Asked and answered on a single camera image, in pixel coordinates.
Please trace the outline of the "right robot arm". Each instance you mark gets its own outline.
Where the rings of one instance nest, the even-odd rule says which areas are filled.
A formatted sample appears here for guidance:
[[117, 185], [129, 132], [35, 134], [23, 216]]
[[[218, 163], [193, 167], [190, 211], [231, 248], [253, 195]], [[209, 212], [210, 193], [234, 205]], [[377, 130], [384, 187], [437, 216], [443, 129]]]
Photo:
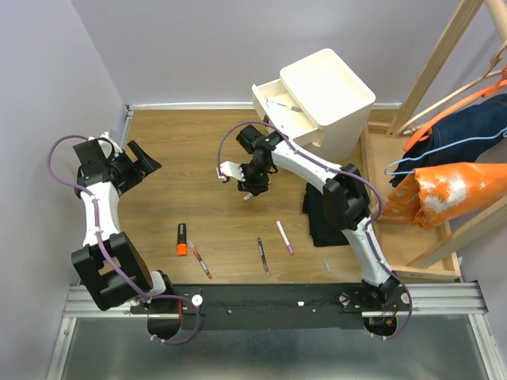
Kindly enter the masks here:
[[346, 237], [360, 264], [364, 300], [374, 310], [393, 301], [401, 280], [387, 263], [373, 230], [366, 181], [353, 165], [327, 162], [290, 142], [280, 132], [263, 135], [252, 124], [236, 137], [252, 156], [238, 166], [238, 190], [258, 196], [269, 189], [269, 174], [286, 169], [322, 194], [323, 214]]

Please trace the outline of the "dark purple pen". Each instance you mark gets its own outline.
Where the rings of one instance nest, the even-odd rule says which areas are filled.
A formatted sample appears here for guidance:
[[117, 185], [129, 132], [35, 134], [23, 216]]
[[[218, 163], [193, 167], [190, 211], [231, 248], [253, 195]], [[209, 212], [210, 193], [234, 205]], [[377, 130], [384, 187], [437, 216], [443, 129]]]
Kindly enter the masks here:
[[268, 264], [267, 264], [264, 247], [263, 247], [262, 240], [261, 240], [260, 237], [257, 237], [257, 245], [258, 245], [258, 248], [259, 248], [259, 253], [260, 253], [260, 256], [261, 256], [261, 261], [262, 261], [262, 264], [263, 264], [263, 268], [264, 268], [265, 274], [267, 276], [269, 276], [269, 267], [268, 267]]

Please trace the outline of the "white drawer cabinet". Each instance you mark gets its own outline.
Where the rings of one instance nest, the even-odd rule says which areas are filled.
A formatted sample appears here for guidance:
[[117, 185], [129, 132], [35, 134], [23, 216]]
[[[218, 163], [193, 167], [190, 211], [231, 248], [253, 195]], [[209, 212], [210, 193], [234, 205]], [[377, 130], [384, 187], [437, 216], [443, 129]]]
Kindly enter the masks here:
[[307, 149], [329, 162], [351, 157], [375, 103], [368, 86], [330, 48], [282, 68], [280, 80], [317, 128]]

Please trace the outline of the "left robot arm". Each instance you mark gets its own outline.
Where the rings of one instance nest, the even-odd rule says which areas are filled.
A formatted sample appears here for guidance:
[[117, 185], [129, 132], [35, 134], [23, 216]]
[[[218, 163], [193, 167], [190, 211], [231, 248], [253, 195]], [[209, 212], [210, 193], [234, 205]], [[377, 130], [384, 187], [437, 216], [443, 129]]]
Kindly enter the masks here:
[[86, 234], [71, 261], [100, 310], [120, 306], [141, 294], [159, 313], [176, 301], [167, 276], [151, 272], [127, 234], [120, 230], [120, 196], [140, 184], [162, 165], [135, 142], [128, 147], [132, 160], [109, 133], [73, 146], [78, 156], [76, 195], [86, 211]]

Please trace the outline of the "pink tip marker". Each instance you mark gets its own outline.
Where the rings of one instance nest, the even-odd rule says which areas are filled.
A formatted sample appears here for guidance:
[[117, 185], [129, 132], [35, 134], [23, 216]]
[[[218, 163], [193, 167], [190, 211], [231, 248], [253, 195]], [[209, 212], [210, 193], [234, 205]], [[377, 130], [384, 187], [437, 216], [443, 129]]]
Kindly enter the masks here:
[[287, 251], [289, 252], [290, 255], [293, 255], [294, 249], [292, 248], [291, 242], [288, 240], [288, 236], [287, 236], [280, 220], [276, 221], [276, 227], [279, 230], [280, 236], [284, 242], [284, 245], [285, 245]]

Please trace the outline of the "red pen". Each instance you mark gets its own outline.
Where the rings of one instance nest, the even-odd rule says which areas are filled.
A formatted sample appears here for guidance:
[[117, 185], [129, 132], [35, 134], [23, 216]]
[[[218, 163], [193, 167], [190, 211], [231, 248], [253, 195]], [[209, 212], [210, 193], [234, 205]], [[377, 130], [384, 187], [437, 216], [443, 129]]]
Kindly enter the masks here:
[[202, 256], [200, 255], [199, 251], [197, 250], [196, 246], [190, 240], [187, 240], [187, 245], [189, 246], [189, 248], [192, 250], [195, 257], [197, 258], [197, 260], [198, 260], [200, 266], [202, 267], [204, 273], [206, 274], [206, 276], [209, 279], [213, 279], [212, 274], [210, 273], [210, 271], [208, 269], [208, 266], [205, 264]]

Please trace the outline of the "white top drawer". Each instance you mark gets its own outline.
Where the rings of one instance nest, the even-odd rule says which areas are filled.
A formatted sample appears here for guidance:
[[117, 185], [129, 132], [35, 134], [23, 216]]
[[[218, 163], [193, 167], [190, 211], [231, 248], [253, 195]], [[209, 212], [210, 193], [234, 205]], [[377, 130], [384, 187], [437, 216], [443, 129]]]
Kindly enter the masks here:
[[299, 107], [280, 79], [262, 85], [252, 85], [251, 89], [253, 107], [261, 120], [267, 119], [300, 146], [319, 142], [321, 134], [318, 128], [303, 111], [292, 112], [273, 104], [266, 104], [267, 99], [272, 99]]

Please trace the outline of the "orange black highlighter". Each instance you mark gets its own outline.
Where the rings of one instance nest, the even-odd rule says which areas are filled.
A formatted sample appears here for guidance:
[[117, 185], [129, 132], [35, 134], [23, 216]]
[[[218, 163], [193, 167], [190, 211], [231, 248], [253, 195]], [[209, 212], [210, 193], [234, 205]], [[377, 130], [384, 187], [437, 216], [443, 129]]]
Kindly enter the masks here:
[[177, 226], [177, 255], [184, 257], [187, 255], [187, 226], [185, 223], [179, 223]]

